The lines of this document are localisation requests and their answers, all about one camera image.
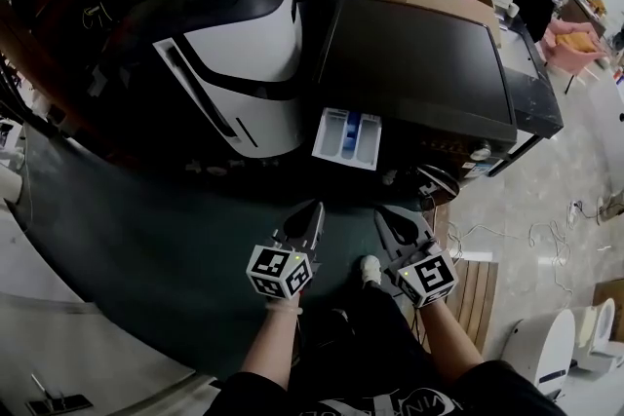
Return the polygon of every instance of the washing machine lid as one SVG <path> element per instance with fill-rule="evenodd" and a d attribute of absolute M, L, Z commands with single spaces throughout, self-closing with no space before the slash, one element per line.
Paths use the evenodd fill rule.
<path fill-rule="evenodd" d="M 319 77 L 326 107 L 434 130 L 516 141 L 516 119 L 488 28 L 413 5 L 343 0 Z"/>
<path fill-rule="evenodd" d="M 284 0 L 141 0 L 109 37 L 105 57 L 123 61 L 183 33 L 263 18 Z"/>

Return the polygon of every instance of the gray floor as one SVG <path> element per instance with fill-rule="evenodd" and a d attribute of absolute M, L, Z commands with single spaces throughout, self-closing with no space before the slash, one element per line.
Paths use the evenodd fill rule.
<path fill-rule="evenodd" d="M 570 201 L 582 200 L 587 213 L 596 213 L 597 198 L 610 192 L 609 174 L 596 124 L 598 111 L 588 96 L 589 87 L 575 81 L 564 95 L 569 75 L 551 68 L 549 76 L 564 129 L 498 177 L 469 184 L 450 204 L 450 220 L 463 234 L 484 224 L 518 238 L 502 238 L 477 229 L 463 241 L 466 255 L 484 253 L 500 265 L 485 350 L 488 358 L 499 356 L 517 321 L 560 309 L 568 302 L 590 305 L 595 283 L 624 276 L 624 245 L 619 243 L 622 220 L 599 227 L 595 221 L 581 218 L 573 229 L 566 228 Z M 573 291 L 571 300 L 569 293 L 555 284 L 556 247 L 550 229 L 536 226 L 535 246 L 528 243 L 530 226 L 551 220 L 557 221 L 571 247 L 570 258 L 563 249 L 565 266 L 556 269 L 560 283 Z M 605 246 L 611 249 L 598 251 Z"/>

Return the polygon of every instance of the cable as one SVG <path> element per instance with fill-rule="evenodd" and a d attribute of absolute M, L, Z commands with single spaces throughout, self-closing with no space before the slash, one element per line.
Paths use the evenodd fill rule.
<path fill-rule="evenodd" d="M 589 219 L 596 218 L 598 220 L 598 217 L 600 217 L 608 209 L 613 208 L 613 207 L 621 207 L 621 208 L 623 208 L 618 214 L 621 214 L 622 212 L 624 212 L 624 205 L 622 205 L 621 203 L 609 203 L 604 208 L 598 208 L 595 215 L 588 215 L 587 213 L 585 213 L 585 211 L 583 211 L 583 202 L 582 201 L 579 200 L 577 202 L 574 202 L 573 204 L 581 212 L 581 215 L 583 215 L 585 218 L 589 218 Z"/>
<path fill-rule="evenodd" d="M 586 219 L 594 219 L 594 218 L 596 218 L 598 220 L 598 217 L 604 211 L 606 211 L 607 209 L 613 208 L 613 207 L 621 207 L 622 210 L 620 211 L 620 213 L 624 213 L 624 204 L 621 204 L 621 203 L 611 203 L 606 208 L 598 208 L 596 215 L 588 215 L 587 213 L 585 213 L 585 211 L 583 211 L 583 203 L 580 202 L 580 201 L 573 202 L 572 206 L 573 207 L 577 207 L 579 209 L 580 213 Z M 527 235 L 527 241 L 528 241 L 529 247 L 535 247 L 537 245 L 537 240 L 533 236 L 533 231 L 537 227 L 548 227 L 548 229 L 550 230 L 551 235 L 553 237 L 553 240 L 555 242 L 555 256 L 552 259 L 553 274 L 554 274 L 554 278 L 555 278 L 555 284 L 568 294 L 568 300 L 567 300 L 567 302 L 565 304 L 565 306 L 567 307 L 569 305 L 572 297 L 574 296 L 574 291 L 572 289 L 570 289 L 569 287 L 567 287 L 565 284 L 563 284 L 559 280 L 557 269 L 558 269 L 558 267 L 564 267 L 572 259 L 572 247 L 570 246 L 569 242 L 567 241 L 566 233 L 563 232 L 559 228 L 559 224 L 558 224 L 558 222 L 556 220 L 551 220 L 549 223 L 535 222 L 535 223 L 531 224 L 530 227 L 528 228 L 528 235 Z M 567 228 L 570 231 L 573 230 L 573 228 L 574 228 L 574 224 L 570 224 L 569 223 L 569 218 L 568 218 Z M 477 229 L 485 229 L 486 231 L 491 232 L 492 234 L 494 234 L 496 236 L 501 236 L 503 238 L 511 238 L 513 240 L 521 240 L 522 239 L 522 238 L 520 238 L 518 236 L 513 236 L 511 234 L 505 234 L 505 233 L 502 233 L 502 232 L 494 231 L 493 229 L 490 229 L 489 227 L 487 227 L 485 225 L 482 225 L 482 224 L 475 225 L 465 235 L 462 235 L 461 231 L 459 230 L 459 228 L 454 223 L 449 221 L 448 222 L 448 238 L 454 244 L 457 245 L 457 254 L 453 257 L 453 263 L 455 265 L 457 264 L 457 262 L 463 256 L 463 241 L 468 236 L 473 234 Z M 454 245 L 451 244 L 449 250 L 452 250 L 453 247 L 454 247 Z"/>
<path fill-rule="evenodd" d="M 565 308 L 566 308 L 569 305 L 569 302 L 572 300 L 572 297 L 574 296 L 574 291 L 572 291 L 565 284 L 559 281 L 557 277 L 556 266 L 559 265 L 560 267 L 564 267 L 565 265 L 569 263 L 569 261 L 572 259 L 572 247 L 567 243 L 566 236 L 562 235 L 561 231 L 559 230 L 559 225 L 557 224 L 557 221 L 551 220 L 550 223 L 548 224 L 544 222 L 536 222 L 534 224 L 531 224 L 530 228 L 528 229 L 528 245 L 531 248 L 535 247 L 536 245 L 535 238 L 533 237 L 533 229 L 535 227 L 541 227 L 541 226 L 548 227 L 550 229 L 551 234 L 553 235 L 553 240 L 555 240 L 555 258 L 553 258 L 552 260 L 553 274 L 555 275 L 555 284 L 558 287 L 560 287 L 563 291 L 569 294 L 569 298 L 567 302 L 565 303 Z M 562 260 L 562 251 L 560 249 L 559 243 L 563 244 L 564 247 L 567 248 L 566 260 Z"/>
<path fill-rule="evenodd" d="M 502 236 L 503 238 L 512 238 L 514 240 L 519 240 L 520 239 L 517 236 L 512 236 L 511 234 L 499 233 L 498 231 L 494 231 L 493 229 L 490 229 L 489 227 L 486 227 L 485 225 L 482 225 L 482 224 L 478 224 L 478 225 L 474 226 L 472 229 L 470 229 L 470 231 L 468 231 L 468 233 L 466 233 L 463 236 L 461 234 L 461 231 L 451 221 L 448 222 L 448 226 L 452 227 L 453 230 L 455 231 L 455 234 L 453 234 L 451 231 L 448 231 L 448 238 L 451 241 L 457 243 L 457 254 L 454 256 L 455 260 L 461 260 L 461 257 L 464 254 L 464 252 L 463 252 L 463 240 L 468 238 L 468 236 L 470 236 L 472 233 L 474 233 L 477 229 L 485 229 L 486 231 L 489 231 L 492 234 L 495 234 L 496 236 Z"/>

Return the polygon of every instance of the pink chair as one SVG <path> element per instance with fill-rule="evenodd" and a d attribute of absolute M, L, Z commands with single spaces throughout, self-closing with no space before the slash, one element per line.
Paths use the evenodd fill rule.
<path fill-rule="evenodd" d="M 568 35 L 569 33 L 579 31 L 584 31 L 589 35 L 596 48 L 595 52 L 582 53 L 566 44 L 557 44 L 557 35 Z M 567 91 L 569 91 L 569 87 L 572 85 L 574 77 L 577 76 L 585 66 L 600 57 L 606 56 L 606 52 L 590 22 L 566 22 L 560 19 L 553 19 L 548 25 L 548 28 L 546 28 L 546 33 L 544 33 L 544 37 L 539 43 L 542 46 L 544 56 L 546 56 L 546 64 L 552 63 L 558 68 L 572 74 L 567 88 L 565 89 L 566 94 Z"/>

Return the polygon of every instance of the white round device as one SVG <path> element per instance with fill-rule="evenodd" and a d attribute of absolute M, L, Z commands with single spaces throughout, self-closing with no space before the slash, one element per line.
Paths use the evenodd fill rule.
<path fill-rule="evenodd" d="M 574 315 L 569 309 L 516 324 L 502 360 L 554 400 L 564 386 L 574 350 Z"/>
<path fill-rule="evenodd" d="M 578 367 L 608 373 L 624 364 L 624 344 L 609 341 L 615 319 L 615 302 L 607 298 L 595 307 L 572 309 L 576 321 L 573 358 Z"/>

